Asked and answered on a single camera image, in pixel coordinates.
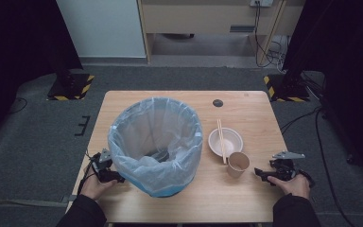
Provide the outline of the person's right hand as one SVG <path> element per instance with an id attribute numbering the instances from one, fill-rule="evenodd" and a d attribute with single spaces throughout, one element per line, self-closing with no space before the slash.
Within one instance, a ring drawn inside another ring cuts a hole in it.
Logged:
<path id="1" fill-rule="evenodd" d="M 279 180 L 272 176 L 268 176 L 268 180 L 271 183 L 274 183 L 276 186 L 279 186 L 286 195 L 292 194 L 293 196 L 309 199 L 309 181 L 302 174 L 295 176 L 293 179 L 287 182 Z"/>

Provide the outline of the white paper bowl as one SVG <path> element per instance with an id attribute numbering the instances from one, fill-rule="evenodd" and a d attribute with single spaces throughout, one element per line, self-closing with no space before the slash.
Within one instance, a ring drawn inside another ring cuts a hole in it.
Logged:
<path id="1" fill-rule="evenodd" d="M 222 129 L 223 140 L 220 140 L 218 129 L 213 130 L 208 137 L 210 150 L 217 156 L 229 157 L 234 152 L 241 152 L 243 139 L 240 134 L 229 128 Z"/>

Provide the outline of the blue trash bin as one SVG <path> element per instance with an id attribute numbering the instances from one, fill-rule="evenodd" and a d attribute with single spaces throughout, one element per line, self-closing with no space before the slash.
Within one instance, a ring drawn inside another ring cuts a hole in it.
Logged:
<path id="1" fill-rule="evenodd" d="M 169 186 L 164 189 L 160 189 L 159 191 L 153 191 L 146 189 L 141 183 L 138 183 L 135 179 L 133 179 L 128 174 L 120 172 L 120 175 L 124 177 L 127 181 L 135 185 L 138 189 L 141 191 L 147 193 L 150 197 L 153 198 L 168 198 L 172 197 L 174 195 L 177 195 L 181 191 L 183 191 L 184 188 L 186 188 L 191 182 L 185 185 L 176 185 L 176 186 Z"/>

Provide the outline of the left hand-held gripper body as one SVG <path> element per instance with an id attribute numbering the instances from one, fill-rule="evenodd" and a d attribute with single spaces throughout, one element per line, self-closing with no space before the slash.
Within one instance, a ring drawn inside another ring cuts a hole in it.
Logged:
<path id="1" fill-rule="evenodd" d="M 104 148 L 101 152 L 90 158 L 95 175 L 101 183 L 107 183 L 111 180 L 112 158 L 110 152 Z"/>

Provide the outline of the brown paper cup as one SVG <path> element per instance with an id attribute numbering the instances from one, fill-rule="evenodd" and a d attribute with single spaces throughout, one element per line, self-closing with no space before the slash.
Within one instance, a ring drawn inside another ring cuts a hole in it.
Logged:
<path id="1" fill-rule="evenodd" d="M 250 166 L 249 157 L 243 152 L 234 152 L 229 156 L 227 173 L 232 178 L 239 178 Z"/>

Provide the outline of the wall power socket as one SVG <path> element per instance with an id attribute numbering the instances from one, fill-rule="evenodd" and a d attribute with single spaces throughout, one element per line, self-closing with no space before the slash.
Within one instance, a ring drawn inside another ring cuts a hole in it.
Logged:
<path id="1" fill-rule="evenodd" d="M 251 0 L 251 7 L 270 8 L 273 4 L 273 0 Z"/>

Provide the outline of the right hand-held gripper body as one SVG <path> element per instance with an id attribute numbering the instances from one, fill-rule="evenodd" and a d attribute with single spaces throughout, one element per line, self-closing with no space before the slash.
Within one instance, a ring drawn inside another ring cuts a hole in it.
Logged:
<path id="1" fill-rule="evenodd" d="M 298 170 L 294 165 L 295 159 L 303 159 L 304 154 L 294 153 L 290 151 L 281 151 L 272 156 L 272 160 L 269 161 L 271 167 L 276 169 L 275 177 L 282 181 L 290 181 L 293 179 Z"/>

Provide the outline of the black stand with striped base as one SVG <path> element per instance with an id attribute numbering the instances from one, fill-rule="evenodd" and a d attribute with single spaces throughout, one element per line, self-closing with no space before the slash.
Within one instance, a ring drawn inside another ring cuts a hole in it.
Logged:
<path id="1" fill-rule="evenodd" d="M 47 94 L 47 99 L 83 99 L 89 91 L 95 77 L 83 71 L 71 72 L 66 68 L 64 62 L 56 57 L 49 62 L 57 77 Z"/>
<path id="2" fill-rule="evenodd" d="M 264 77 L 271 101 L 302 102 L 309 100 L 300 73 L 287 71 L 285 74 L 269 74 Z"/>

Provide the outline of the person's left hand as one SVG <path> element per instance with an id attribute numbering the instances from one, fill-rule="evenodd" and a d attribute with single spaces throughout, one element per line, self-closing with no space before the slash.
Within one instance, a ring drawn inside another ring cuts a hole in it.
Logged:
<path id="1" fill-rule="evenodd" d="M 87 178 L 81 187 L 80 194 L 86 196 L 94 201 L 97 201 L 106 191 L 114 187 L 117 184 L 117 180 L 113 180 L 107 183 L 102 183 L 90 170 L 87 173 Z"/>

